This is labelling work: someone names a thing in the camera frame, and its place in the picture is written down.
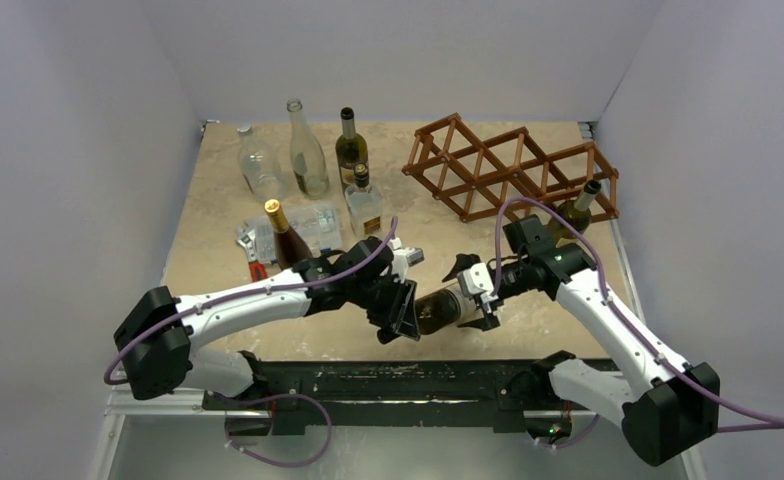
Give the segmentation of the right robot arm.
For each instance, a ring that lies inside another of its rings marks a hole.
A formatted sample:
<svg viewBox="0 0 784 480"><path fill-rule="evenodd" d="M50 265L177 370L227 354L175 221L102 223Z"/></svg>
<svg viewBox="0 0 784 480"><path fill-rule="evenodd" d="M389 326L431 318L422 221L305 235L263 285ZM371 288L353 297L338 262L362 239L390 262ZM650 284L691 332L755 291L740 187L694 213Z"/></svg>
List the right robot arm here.
<svg viewBox="0 0 784 480"><path fill-rule="evenodd" d="M537 216L511 222L503 232L514 261L488 266L475 254L460 254L447 276L483 313L470 327L497 327L505 300L541 291L581 322L621 373L614 377L567 352L553 354L529 381L537 404L566 400L586 407L618 426L651 466L718 432L719 406L701 393L720 391L712 367L693 365L661 342L601 280L602 267L576 244L557 245Z"/></svg>

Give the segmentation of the wooden wine rack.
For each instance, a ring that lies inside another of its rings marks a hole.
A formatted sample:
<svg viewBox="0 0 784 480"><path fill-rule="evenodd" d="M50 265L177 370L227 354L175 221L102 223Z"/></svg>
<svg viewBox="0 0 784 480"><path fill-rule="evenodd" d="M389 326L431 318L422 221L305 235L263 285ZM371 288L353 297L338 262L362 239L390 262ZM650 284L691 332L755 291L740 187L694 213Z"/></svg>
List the wooden wine rack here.
<svg viewBox="0 0 784 480"><path fill-rule="evenodd" d="M463 223L494 217L514 194L556 206L599 181L592 221L619 217L618 170L590 140L547 153L526 127L482 139L458 113L414 131L402 173L425 187Z"/></svg>

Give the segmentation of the red wine bottle gold cap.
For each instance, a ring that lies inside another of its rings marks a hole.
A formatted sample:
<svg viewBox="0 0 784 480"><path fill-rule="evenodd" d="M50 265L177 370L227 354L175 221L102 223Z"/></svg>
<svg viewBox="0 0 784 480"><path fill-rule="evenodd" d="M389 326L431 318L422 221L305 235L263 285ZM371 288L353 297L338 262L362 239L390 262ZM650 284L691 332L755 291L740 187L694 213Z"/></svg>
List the red wine bottle gold cap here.
<svg viewBox="0 0 784 480"><path fill-rule="evenodd" d="M288 270L300 261L312 257L312 251L291 226L279 200L269 199L264 210L273 230L275 257L282 270Z"/></svg>

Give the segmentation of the dark bottle silver cap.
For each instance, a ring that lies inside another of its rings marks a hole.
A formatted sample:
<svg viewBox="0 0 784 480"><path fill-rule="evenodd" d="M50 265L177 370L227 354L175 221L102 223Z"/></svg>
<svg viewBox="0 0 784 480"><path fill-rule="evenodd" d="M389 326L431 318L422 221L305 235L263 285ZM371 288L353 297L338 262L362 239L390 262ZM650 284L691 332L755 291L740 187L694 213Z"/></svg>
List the dark bottle silver cap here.
<svg viewBox="0 0 784 480"><path fill-rule="evenodd" d="M356 131L354 116L351 107L344 107L340 111L342 134L336 141L335 153L342 191L355 183L355 166L368 161L367 143Z"/></svg>

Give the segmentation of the clear bottle black cap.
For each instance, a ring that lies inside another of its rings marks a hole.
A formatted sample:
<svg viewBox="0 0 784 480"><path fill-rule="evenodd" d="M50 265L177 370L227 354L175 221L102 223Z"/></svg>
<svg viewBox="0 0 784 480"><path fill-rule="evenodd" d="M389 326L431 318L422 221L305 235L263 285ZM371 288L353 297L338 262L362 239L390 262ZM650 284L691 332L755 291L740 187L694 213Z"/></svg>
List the clear bottle black cap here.
<svg viewBox="0 0 784 480"><path fill-rule="evenodd" d="M383 230L383 204L380 192L370 183L370 173L365 162L353 169L354 183L344 192L352 232L357 240L370 236L379 237Z"/></svg>

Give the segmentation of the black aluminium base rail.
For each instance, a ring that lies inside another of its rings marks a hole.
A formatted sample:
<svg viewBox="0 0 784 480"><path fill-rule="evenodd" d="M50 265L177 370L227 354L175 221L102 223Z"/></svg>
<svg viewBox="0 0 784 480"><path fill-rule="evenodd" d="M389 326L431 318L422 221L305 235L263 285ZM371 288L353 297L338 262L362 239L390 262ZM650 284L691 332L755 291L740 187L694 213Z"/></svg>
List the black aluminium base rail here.
<svg viewBox="0 0 784 480"><path fill-rule="evenodd" d="M569 436L568 411L593 411L579 387L614 388L611 420L654 458L716 430L716 408L693 388L694 376L654 377L633 397L609 360L585 363L560 351L539 360L426 362L263 362L227 397L202 391L204 410L223 413L236 437L301 435L309 426L488 427L545 439Z"/></svg>

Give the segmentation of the green bottle silver neck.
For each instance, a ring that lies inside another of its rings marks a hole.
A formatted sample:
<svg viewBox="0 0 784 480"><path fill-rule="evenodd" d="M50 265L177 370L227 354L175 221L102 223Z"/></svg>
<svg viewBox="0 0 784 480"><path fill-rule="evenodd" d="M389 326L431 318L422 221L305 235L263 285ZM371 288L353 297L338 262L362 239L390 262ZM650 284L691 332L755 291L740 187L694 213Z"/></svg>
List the green bottle silver neck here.
<svg viewBox="0 0 784 480"><path fill-rule="evenodd" d="M565 220L575 231L584 233L592 223L591 204L596 199L602 188L598 180L589 180L575 199L569 199L560 204L546 225L546 230L555 242L572 240L575 235L561 223L558 218Z"/></svg>

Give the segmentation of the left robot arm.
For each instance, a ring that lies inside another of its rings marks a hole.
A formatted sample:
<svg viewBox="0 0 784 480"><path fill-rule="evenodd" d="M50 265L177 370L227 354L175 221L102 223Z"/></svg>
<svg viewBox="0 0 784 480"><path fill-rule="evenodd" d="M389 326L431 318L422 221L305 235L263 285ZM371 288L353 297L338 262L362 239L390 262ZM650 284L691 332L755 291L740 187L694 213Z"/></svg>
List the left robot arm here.
<svg viewBox="0 0 784 480"><path fill-rule="evenodd" d="M417 340L416 283L406 275L423 259L421 249L405 247L397 238L371 237L337 258L311 257L243 287L185 296L174 296L165 286L152 288L113 335L123 381L140 401L190 388L255 408L266 395L259 360L250 352L217 351L213 342L346 304L365 311L379 341Z"/></svg>

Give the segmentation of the clear glass bottle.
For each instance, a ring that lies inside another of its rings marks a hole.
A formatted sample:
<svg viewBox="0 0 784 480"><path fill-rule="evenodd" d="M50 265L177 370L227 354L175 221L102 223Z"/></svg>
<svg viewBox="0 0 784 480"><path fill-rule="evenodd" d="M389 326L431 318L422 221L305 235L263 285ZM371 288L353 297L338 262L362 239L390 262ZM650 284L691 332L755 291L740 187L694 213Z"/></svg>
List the clear glass bottle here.
<svg viewBox="0 0 784 480"><path fill-rule="evenodd" d="M291 126L290 162L300 192L310 199L320 199L329 190L329 177L321 144L312 132L297 98L287 101Z"/></svg>
<svg viewBox="0 0 784 480"><path fill-rule="evenodd" d="M276 151L251 124L241 125L237 134L237 163L251 193L261 202L282 200L287 195L287 184Z"/></svg>

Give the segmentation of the dark bottle black cap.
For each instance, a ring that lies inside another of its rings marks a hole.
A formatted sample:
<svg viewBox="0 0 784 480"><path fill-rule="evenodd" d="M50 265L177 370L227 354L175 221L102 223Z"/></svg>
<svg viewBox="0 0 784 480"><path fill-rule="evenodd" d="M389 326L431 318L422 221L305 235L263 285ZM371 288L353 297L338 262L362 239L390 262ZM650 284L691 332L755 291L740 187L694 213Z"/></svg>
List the dark bottle black cap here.
<svg viewBox="0 0 784 480"><path fill-rule="evenodd" d="M473 319L477 305L458 284L438 289L415 301L416 321L421 335Z"/></svg>

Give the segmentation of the clear plastic screw box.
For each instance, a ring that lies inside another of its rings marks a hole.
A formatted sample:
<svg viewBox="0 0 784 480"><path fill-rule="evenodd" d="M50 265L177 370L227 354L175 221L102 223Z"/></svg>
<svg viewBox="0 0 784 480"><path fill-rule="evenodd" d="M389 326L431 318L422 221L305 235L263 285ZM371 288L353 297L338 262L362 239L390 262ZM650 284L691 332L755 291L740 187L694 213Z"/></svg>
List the clear plastic screw box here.
<svg viewBox="0 0 784 480"><path fill-rule="evenodd" d="M339 217L331 201L288 207L284 213L314 255L342 248ZM256 258L261 263L277 264L273 229L266 214L246 219L244 227L237 232L237 241L240 240L251 240Z"/></svg>

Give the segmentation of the red adjustable wrench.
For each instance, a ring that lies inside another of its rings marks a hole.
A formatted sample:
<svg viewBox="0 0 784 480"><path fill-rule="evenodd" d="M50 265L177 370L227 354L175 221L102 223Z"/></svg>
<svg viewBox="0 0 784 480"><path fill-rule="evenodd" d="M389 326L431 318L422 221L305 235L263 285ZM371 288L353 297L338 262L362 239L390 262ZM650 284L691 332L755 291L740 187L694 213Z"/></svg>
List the red adjustable wrench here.
<svg viewBox="0 0 784 480"><path fill-rule="evenodd" d="M258 282L268 277L265 266L259 261L255 248L255 232L247 227L236 227L236 242L243 248L247 257L251 280Z"/></svg>

